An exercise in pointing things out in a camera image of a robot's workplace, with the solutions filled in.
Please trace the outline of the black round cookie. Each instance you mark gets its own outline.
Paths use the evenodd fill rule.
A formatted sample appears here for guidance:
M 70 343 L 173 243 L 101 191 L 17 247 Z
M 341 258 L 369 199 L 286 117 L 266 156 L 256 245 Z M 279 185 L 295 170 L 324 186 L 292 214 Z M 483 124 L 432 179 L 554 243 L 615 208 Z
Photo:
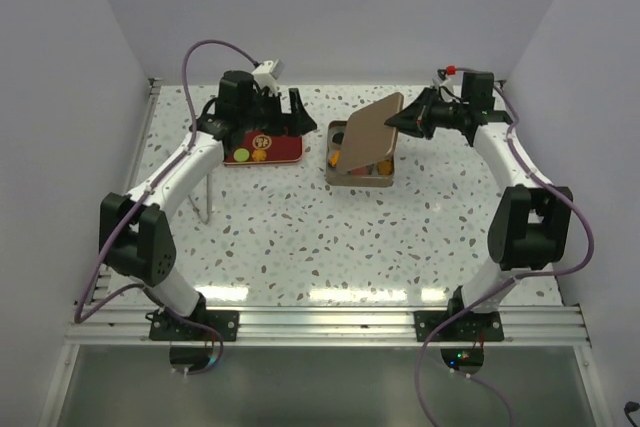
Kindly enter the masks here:
M 332 142 L 338 145 L 341 145 L 344 139 L 344 134 L 343 133 L 336 133 L 333 137 L 332 137 Z

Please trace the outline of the square tin lid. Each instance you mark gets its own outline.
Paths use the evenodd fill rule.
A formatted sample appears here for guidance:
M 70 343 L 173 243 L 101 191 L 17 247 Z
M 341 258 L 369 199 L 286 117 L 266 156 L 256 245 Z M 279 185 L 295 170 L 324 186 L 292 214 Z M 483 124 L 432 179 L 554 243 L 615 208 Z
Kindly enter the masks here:
M 404 95 L 392 93 L 354 112 L 347 120 L 336 170 L 341 174 L 390 158 L 398 132 L 386 121 L 399 113 Z

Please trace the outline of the orange fish cookie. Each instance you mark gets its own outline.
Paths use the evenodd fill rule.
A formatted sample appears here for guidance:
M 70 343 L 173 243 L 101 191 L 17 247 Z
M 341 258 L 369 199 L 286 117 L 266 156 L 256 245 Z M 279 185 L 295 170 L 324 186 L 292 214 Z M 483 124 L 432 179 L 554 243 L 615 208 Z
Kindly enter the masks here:
M 340 159 L 340 154 L 340 151 L 335 151 L 328 157 L 327 162 L 331 168 L 335 168 L 337 166 Z

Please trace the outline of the square cookie tin box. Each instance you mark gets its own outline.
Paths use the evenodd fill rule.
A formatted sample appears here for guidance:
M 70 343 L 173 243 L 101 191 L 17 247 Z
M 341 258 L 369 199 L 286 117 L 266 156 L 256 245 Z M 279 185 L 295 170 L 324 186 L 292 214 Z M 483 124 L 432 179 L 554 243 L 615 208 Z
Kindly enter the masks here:
M 391 176 L 381 176 L 377 173 L 376 165 L 378 162 L 374 162 L 373 164 L 369 164 L 364 166 L 367 168 L 367 174 L 363 176 L 353 176 L 350 174 L 350 171 L 341 174 L 337 171 L 337 166 L 335 168 L 331 168 L 328 165 L 327 159 L 328 157 L 335 151 L 341 150 L 341 145 L 335 144 L 332 142 L 332 137 L 336 133 L 345 133 L 346 131 L 346 121 L 335 120 L 329 123 L 327 129 L 327 139 L 326 139 L 326 169 L 325 169 L 325 181 L 330 186 L 340 186 L 340 187 L 349 187 L 349 188 L 387 188 L 391 187 L 394 183 L 394 174 L 395 174 L 395 164 L 394 158 L 391 157 L 389 160 L 393 162 L 393 174 Z

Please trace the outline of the pink round cookie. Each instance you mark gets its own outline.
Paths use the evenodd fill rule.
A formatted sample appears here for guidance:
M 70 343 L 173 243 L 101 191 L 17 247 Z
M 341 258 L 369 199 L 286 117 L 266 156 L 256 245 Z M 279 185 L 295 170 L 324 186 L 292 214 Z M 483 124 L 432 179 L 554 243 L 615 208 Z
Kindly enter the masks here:
M 358 169 L 353 169 L 350 171 L 350 174 L 353 176 L 363 176 L 367 174 L 367 168 L 366 167 L 362 167 L 362 168 L 358 168 Z

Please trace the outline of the metal tongs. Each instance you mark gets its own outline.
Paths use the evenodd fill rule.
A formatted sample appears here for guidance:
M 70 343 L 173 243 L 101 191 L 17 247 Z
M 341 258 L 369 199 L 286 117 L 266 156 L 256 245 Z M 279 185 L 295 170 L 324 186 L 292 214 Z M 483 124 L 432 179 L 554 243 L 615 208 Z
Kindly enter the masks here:
M 201 191 L 192 192 L 187 196 L 188 202 L 199 221 L 203 225 L 211 223 L 213 206 L 213 175 L 209 172 L 202 181 L 203 188 Z

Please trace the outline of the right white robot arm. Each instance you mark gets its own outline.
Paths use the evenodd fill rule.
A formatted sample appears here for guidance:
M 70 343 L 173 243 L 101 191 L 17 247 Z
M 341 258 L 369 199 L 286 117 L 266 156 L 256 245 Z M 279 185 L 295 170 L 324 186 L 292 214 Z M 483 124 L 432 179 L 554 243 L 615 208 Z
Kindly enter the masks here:
M 455 94 L 449 80 L 458 72 L 462 85 Z M 439 70 L 432 86 L 385 122 L 415 138 L 431 139 L 437 129 L 460 132 L 501 190 L 487 231 L 488 258 L 448 302 L 445 326 L 461 340 L 480 329 L 479 314 L 497 311 L 516 282 L 550 276 L 549 265 L 564 254 L 571 217 L 570 189 L 551 185 L 515 152 L 515 117 L 496 108 L 496 95 L 493 73 L 450 66 Z

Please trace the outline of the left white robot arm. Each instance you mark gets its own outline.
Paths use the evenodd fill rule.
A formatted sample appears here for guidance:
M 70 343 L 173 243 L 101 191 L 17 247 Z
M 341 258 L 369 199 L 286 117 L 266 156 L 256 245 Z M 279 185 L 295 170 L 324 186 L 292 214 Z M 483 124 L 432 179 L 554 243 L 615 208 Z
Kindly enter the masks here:
M 174 313 L 172 326 L 185 339 L 201 337 L 208 316 L 202 295 L 178 272 L 170 220 L 194 188 L 259 131 L 299 138 L 316 130 L 296 88 L 289 111 L 275 84 L 258 72 L 228 71 L 217 95 L 191 124 L 179 147 L 146 180 L 126 194 L 108 194 L 100 206 L 100 263 L 137 280 Z

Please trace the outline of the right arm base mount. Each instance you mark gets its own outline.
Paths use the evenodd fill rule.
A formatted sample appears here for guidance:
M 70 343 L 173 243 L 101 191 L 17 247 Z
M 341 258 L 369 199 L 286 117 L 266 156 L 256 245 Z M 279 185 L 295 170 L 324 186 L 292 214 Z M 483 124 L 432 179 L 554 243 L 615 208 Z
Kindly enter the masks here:
M 413 312 L 416 340 L 424 342 L 442 323 L 448 314 L 444 310 L 418 310 Z M 447 324 L 434 336 L 436 342 L 502 342 L 505 340 L 502 321 L 498 312 L 469 313 Z

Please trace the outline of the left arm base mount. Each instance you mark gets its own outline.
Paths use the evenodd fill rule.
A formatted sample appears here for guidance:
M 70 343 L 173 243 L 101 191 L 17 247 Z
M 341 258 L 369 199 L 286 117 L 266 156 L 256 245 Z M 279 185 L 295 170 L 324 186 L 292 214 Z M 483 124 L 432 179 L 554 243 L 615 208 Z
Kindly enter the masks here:
M 166 308 L 147 312 L 150 322 L 149 339 L 167 342 L 198 342 L 221 340 L 234 342 L 240 326 L 237 310 L 210 310 L 200 299 L 188 317 L 181 317 Z

